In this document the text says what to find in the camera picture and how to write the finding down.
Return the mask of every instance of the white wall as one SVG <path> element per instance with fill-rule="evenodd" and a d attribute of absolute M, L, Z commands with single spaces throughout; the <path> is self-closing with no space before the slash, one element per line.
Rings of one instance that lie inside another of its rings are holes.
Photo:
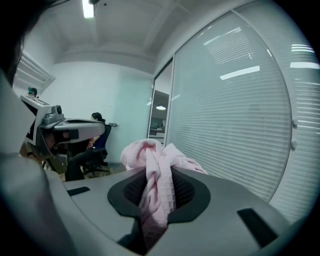
<path fill-rule="evenodd" d="M 195 33 L 231 9 L 251 1 L 252 0 L 208 0 L 195 9 L 189 15 L 187 21 L 181 23 L 162 46 L 156 59 L 154 75 L 159 73 L 174 53 L 194 36 Z"/>
<path fill-rule="evenodd" d="M 125 146 L 147 137 L 152 76 L 102 62 L 55 64 L 56 80 L 40 99 L 61 105 L 66 118 L 90 119 L 101 113 L 106 123 L 117 123 L 106 143 L 108 162 L 120 162 Z"/>
<path fill-rule="evenodd" d="M 113 118 L 116 84 L 120 66 L 98 62 L 56 64 L 56 80 L 42 93 L 41 99 L 61 105 L 66 118 L 90 119 L 100 112 L 107 122 Z"/>
<path fill-rule="evenodd" d="M 26 96 L 28 90 L 25 88 L 15 86 L 15 84 L 13 84 L 13 92 L 20 98 L 21 95 Z"/>

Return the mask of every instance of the ceiling light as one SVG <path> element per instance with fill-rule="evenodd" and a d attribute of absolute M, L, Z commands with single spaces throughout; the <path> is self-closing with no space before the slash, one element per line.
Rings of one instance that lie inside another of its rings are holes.
<path fill-rule="evenodd" d="M 86 19 L 95 16 L 94 5 L 89 3 L 89 0 L 82 0 L 83 15 Z"/>
<path fill-rule="evenodd" d="M 220 78 L 222 80 L 225 80 L 225 79 L 229 79 L 229 78 L 233 78 L 233 77 L 237 77 L 237 76 L 241 76 L 244 74 L 249 74 L 249 73 L 253 73 L 253 72 L 257 72 L 257 71 L 260 71 L 260 66 L 248 67 L 248 68 L 241 69 L 241 70 L 229 73 L 229 74 L 224 74 L 224 75 L 220 76 Z"/>
<path fill-rule="evenodd" d="M 306 68 L 306 69 L 316 69 L 320 70 L 320 65 L 318 63 L 313 62 L 291 62 L 290 68 Z"/>
<path fill-rule="evenodd" d="M 157 106 L 156 109 L 157 110 L 166 110 L 166 108 L 164 106 Z"/>

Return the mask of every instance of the white blinds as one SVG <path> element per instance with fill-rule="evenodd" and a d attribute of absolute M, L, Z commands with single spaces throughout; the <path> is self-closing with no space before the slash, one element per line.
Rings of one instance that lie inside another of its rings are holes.
<path fill-rule="evenodd" d="M 166 144 L 267 201 L 290 141 L 282 74 L 262 40 L 235 14 L 210 24 L 176 53 Z"/>
<path fill-rule="evenodd" d="M 287 76 L 297 147 L 270 203 L 294 222 L 309 213 L 320 188 L 320 66 L 299 28 L 274 3 L 255 1 L 236 11 L 263 34 Z"/>

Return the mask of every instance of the black chair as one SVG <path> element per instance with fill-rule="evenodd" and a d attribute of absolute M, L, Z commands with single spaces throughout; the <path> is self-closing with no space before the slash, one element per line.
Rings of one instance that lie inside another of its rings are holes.
<path fill-rule="evenodd" d="M 104 141 L 103 144 L 106 145 L 107 139 L 109 137 L 109 134 L 111 132 L 111 125 L 106 124 L 105 125 L 105 132 L 104 132 Z M 86 175 L 88 173 L 92 173 L 93 177 L 95 177 L 95 172 L 103 172 L 103 173 L 109 173 L 110 171 L 107 169 L 101 168 L 102 166 L 108 166 L 108 163 L 104 160 L 106 159 L 108 152 L 106 148 L 101 149 L 93 149 L 93 151 L 96 153 L 96 158 L 94 160 L 86 162 L 83 167 L 83 175 Z"/>

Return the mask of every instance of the ceiling lamp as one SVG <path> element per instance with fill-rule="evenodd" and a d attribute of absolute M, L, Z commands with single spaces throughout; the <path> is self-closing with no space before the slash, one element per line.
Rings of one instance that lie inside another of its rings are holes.
<path fill-rule="evenodd" d="M 161 105 L 160 105 L 160 106 L 157 106 L 156 109 L 157 109 L 157 110 L 166 110 L 166 108 L 165 108 L 164 106 L 161 106 Z"/>
<path fill-rule="evenodd" d="M 94 5 L 89 3 L 89 0 L 82 0 L 83 15 L 86 19 L 93 18 L 95 16 Z"/>

